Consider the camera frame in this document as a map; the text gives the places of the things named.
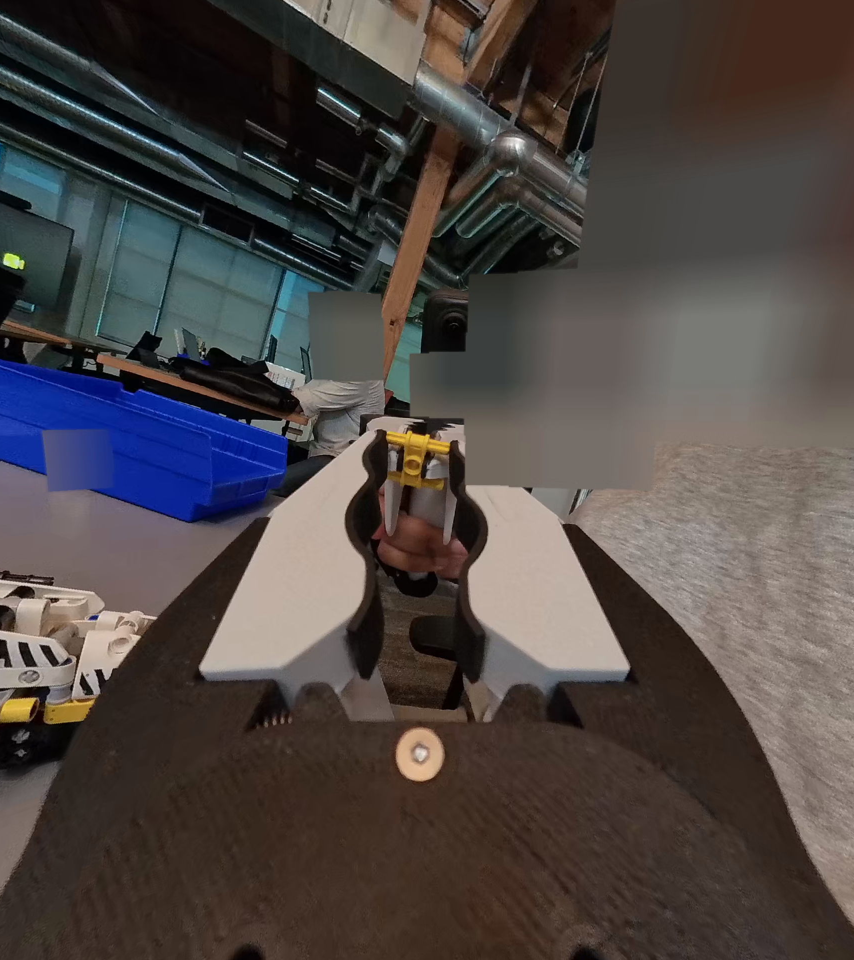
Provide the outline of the silver air duct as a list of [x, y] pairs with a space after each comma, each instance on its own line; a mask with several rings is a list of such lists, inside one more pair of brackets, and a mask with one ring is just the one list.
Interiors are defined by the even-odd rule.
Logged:
[[412, 78], [409, 106], [414, 120], [396, 142], [385, 141], [387, 160], [376, 186], [398, 174], [431, 125], [456, 135], [476, 155], [444, 188], [416, 289], [463, 289], [470, 277], [501, 265], [533, 235], [543, 247], [540, 267], [577, 266], [586, 154], [564, 157], [555, 152], [425, 57]]

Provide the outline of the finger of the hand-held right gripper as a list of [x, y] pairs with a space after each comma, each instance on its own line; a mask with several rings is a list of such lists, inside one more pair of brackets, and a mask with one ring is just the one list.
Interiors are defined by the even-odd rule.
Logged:
[[[462, 421], [454, 418], [436, 418], [431, 421], [431, 437], [435, 441], [454, 445], [461, 457], [466, 454], [466, 437]], [[427, 464], [427, 478], [441, 482], [439, 490], [431, 490], [433, 507], [429, 522], [441, 529], [447, 545], [453, 538], [457, 498], [451, 480], [450, 453], [431, 453]]]
[[[409, 432], [409, 420], [407, 418], [370, 418], [366, 426], [368, 433], [382, 430], [386, 433], [403, 435]], [[399, 449], [389, 443], [387, 445], [387, 472], [389, 474], [398, 473], [400, 471], [399, 462]], [[383, 527], [386, 537], [391, 537], [395, 532], [403, 498], [403, 488], [402, 483], [389, 478], [385, 480], [381, 488]]]

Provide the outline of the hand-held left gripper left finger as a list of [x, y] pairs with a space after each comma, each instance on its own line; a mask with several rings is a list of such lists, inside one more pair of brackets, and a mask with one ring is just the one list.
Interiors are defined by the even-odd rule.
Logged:
[[364, 434], [271, 513], [200, 663], [208, 682], [314, 683], [385, 700], [384, 611], [370, 540], [381, 521], [382, 430]]

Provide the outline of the black office chair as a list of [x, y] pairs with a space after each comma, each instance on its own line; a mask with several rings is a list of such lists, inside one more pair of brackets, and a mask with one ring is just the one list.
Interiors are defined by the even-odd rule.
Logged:
[[455, 664], [441, 707], [445, 711], [458, 709], [464, 693], [463, 675], [455, 650], [455, 634], [456, 622], [451, 616], [422, 615], [413, 618], [409, 624], [409, 643], [414, 651]]

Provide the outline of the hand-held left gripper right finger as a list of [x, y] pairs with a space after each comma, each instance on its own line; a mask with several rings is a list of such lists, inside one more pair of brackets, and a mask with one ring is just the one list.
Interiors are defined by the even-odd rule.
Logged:
[[549, 699], [563, 683], [623, 682], [626, 655], [560, 518], [521, 487], [468, 484], [462, 440], [448, 470], [468, 552], [454, 649], [469, 697], [503, 700], [527, 685]]

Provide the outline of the wooden edged desk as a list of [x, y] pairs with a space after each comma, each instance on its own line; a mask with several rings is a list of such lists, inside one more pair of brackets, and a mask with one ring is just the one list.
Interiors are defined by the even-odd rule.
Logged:
[[128, 360], [123, 357], [100, 353], [97, 354], [96, 360], [101, 366], [135, 378], [151, 381], [153, 383], [161, 383], [169, 388], [181, 390], [182, 392], [189, 392], [197, 396], [205, 397], [212, 401], [239, 407], [247, 411], [252, 419], [273, 418], [275, 420], [277, 419], [279, 421], [289, 422], [300, 426], [305, 426], [313, 422], [310, 418], [305, 417], [300, 413], [285, 413], [280, 409], [275, 409], [270, 406], [264, 406], [262, 404], [247, 401], [241, 397], [228, 393], [226, 394], [221, 390], [215, 390], [205, 385], [198, 385], [191, 381], [184, 380], [179, 375], [174, 373], [170, 373], [156, 367], [144, 366], [143, 364]]

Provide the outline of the person's right hand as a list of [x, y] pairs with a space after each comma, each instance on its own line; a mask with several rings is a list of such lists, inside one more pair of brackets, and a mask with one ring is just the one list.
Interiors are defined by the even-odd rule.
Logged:
[[440, 579], [457, 581], [468, 556], [454, 536], [445, 542], [442, 529], [404, 512], [398, 515], [392, 534], [381, 525], [373, 540], [384, 565], [410, 575], [434, 573]]

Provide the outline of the black bag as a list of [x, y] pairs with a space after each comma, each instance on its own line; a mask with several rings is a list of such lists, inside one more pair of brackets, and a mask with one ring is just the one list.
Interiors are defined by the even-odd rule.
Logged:
[[212, 389], [237, 401], [268, 407], [284, 414], [300, 410], [297, 397], [251, 366], [209, 366], [190, 359], [177, 358], [169, 369], [186, 382]]

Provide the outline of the black monitor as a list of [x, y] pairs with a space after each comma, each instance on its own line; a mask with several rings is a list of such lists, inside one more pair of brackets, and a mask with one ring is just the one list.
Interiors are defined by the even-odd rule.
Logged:
[[21, 299], [40, 308], [57, 306], [73, 231], [31, 211], [29, 203], [0, 191], [0, 267], [21, 277]]

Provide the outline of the yellow lego connector piece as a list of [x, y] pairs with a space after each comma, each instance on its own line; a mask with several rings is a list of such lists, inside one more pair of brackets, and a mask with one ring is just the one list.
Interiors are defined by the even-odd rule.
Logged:
[[449, 442], [409, 431], [387, 431], [385, 439], [390, 450], [388, 457], [392, 458], [388, 459], [386, 474], [390, 482], [416, 489], [442, 489], [446, 474], [428, 476], [428, 467], [436, 461], [440, 469], [444, 468], [443, 458], [450, 454]]

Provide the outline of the wooden support post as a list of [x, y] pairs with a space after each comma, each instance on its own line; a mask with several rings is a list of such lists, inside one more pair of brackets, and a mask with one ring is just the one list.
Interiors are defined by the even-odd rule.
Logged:
[[459, 141], [445, 126], [437, 127], [420, 174], [408, 220], [382, 299], [384, 327], [383, 380], [393, 364], [409, 315], [409, 306], [423, 268], [433, 229], [455, 166]]

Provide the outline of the zebra striped lego plane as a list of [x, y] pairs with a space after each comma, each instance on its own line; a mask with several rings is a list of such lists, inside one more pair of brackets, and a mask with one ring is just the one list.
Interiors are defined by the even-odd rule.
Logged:
[[0, 570], [0, 770], [60, 761], [155, 621], [52, 577]]

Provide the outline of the blue plastic bin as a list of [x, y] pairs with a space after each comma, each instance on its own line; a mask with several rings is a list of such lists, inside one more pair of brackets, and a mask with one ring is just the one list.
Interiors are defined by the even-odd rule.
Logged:
[[148, 391], [0, 360], [0, 460], [183, 521], [262, 502], [288, 443]]

